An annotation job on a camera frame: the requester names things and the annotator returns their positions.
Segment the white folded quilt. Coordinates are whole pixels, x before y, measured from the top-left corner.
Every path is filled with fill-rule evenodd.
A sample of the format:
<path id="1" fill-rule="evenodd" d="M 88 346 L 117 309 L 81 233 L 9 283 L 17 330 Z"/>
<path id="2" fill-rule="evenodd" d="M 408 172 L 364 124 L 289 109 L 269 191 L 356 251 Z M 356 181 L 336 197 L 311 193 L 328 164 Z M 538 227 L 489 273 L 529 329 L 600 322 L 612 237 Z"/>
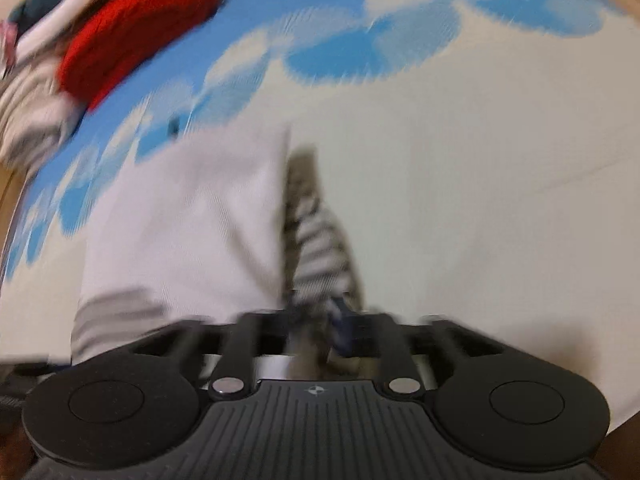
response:
<path id="1" fill-rule="evenodd" d="M 1 163 L 28 174 L 39 170 L 73 134 L 84 104 L 62 90 L 62 58 L 40 55 L 1 81 Z"/>

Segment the red folded blanket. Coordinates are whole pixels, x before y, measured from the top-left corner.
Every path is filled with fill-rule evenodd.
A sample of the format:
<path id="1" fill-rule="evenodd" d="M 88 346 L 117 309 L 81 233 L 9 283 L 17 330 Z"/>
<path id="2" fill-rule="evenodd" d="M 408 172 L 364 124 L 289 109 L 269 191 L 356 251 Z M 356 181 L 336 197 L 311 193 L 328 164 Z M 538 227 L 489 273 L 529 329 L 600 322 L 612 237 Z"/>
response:
<path id="1" fill-rule="evenodd" d="M 140 64 L 198 26 L 221 0 L 111 0 L 73 36 L 61 89 L 93 110 Z"/>

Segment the blue patterned bed sheet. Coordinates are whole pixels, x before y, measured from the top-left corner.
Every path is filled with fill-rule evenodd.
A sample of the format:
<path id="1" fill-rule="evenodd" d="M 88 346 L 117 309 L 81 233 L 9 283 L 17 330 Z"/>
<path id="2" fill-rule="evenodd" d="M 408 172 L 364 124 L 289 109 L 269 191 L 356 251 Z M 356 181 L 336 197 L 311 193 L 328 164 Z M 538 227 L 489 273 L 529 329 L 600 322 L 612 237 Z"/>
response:
<path id="1" fill-rule="evenodd" d="M 639 408 L 639 24 L 608 0 L 221 0 L 29 185 L 1 355 L 70 362 L 87 222 L 201 128 L 285 126 L 360 304 L 449 316 Z"/>

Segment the black white striped hooded sweater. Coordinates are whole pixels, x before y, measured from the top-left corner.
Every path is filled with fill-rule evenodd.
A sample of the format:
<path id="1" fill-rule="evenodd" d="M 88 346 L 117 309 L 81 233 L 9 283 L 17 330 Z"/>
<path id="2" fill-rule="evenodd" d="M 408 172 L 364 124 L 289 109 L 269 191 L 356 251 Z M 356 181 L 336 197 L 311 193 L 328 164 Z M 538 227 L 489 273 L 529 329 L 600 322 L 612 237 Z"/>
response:
<path id="1" fill-rule="evenodd" d="M 330 347 L 337 300 L 360 298 L 346 236 L 324 202 L 311 154 L 285 126 L 201 128 L 122 170 L 87 222 L 70 335 L 82 363 L 182 320 L 234 322 L 288 312 L 277 377 L 354 376 Z"/>

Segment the pink cloth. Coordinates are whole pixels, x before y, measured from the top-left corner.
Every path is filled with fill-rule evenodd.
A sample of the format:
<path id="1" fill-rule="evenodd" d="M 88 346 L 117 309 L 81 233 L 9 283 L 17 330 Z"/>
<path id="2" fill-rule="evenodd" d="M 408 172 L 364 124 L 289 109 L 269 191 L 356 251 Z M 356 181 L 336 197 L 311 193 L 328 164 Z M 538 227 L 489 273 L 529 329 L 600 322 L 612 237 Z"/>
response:
<path id="1" fill-rule="evenodd" d="M 16 36 L 15 24 L 7 21 L 0 22 L 0 78 L 6 76 L 15 63 Z"/>

